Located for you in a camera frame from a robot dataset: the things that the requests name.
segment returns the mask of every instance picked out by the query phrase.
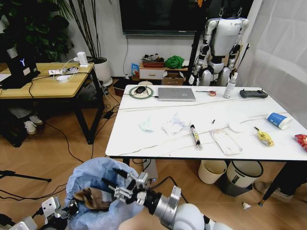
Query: potted plant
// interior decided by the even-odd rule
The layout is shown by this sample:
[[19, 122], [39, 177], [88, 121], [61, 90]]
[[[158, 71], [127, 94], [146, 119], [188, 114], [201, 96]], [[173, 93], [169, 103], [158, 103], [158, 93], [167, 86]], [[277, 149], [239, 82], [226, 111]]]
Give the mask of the potted plant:
[[73, 0], [69, 0], [69, 4], [71, 6], [72, 14], [76, 20], [78, 28], [84, 38], [84, 41], [90, 51], [91, 56], [88, 57], [89, 61], [94, 62], [95, 64], [95, 71], [99, 80], [103, 81], [104, 86], [109, 86], [112, 84], [111, 72], [109, 67], [109, 62], [107, 58], [102, 57], [101, 55], [101, 45], [99, 41], [99, 36], [97, 32], [97, 18], [96, 18], [96, 1], [91, 0], [91, 9], [92, 9], [92, 17], [94, 20], [94, 33], [95, 39], [92, 37], [91, 28], [88, 22], [88, 15], [86, 12], [84, 0], [78, 0], [78, 9], [75, 8]]
[[18, 52], [33, 53], [37, 62], [59, 61], [61, 54], [68, 53], [69, 22], [56, 15], [58, 11], [59, 6], [47, 0], [2, 0], [5, 37], [16, 44]]

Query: white curtain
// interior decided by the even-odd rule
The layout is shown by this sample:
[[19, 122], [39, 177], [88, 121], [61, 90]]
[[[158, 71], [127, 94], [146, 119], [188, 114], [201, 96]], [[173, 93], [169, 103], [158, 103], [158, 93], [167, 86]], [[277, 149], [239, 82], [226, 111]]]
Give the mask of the white curtain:
[[307, 128], [307, 0], [263, 0], [238, 70]]

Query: red snack bag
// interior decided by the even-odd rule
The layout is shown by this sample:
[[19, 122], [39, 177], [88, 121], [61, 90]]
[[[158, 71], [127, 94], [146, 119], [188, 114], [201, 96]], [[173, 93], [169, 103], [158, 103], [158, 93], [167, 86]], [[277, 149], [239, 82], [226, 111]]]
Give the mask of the red snack bag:
[[295, 135], [296, 141], [307, 151], [307, 135], [305, 134], [297, 134]]

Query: blue plastic bag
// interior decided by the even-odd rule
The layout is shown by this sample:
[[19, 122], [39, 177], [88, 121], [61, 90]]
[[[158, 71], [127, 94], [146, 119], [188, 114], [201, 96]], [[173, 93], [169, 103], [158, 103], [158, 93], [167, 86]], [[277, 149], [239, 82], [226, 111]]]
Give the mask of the blue plastic bag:
[[[73, 195], [87, 187], [98, 188], [103, 191], [110, 191], [101, 178], [106, 178], [119, 186], [128, 186], [125, 179], [113, 171], [113, 168], [123, 169], [127, 172], [138, 173], [128, 165], [110, 158], [95, 158], [86, 161], [73, 170], [66, 185], [65, 204], [69, 204]], [[133, 202], [126, 205], [120, 200], [111, 203], [109, 211], [93, 211], [80, 204], [79, 213], [76, 214], [68, 223], [70, 230], [117, 230], [122, 222], [134, 217], [142, 210], [142, 206]]]

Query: brown cloth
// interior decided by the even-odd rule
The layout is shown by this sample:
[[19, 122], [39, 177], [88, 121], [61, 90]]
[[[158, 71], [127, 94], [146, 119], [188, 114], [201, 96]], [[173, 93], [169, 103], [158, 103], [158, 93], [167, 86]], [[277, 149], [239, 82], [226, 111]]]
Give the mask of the brown cloth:
[[97, 188], [85, 188], [73, 195], [79, 201], [84, 201], [84, 204], [89, 209], [109, 209], [112, 203], [110, 193], [99, 190]]

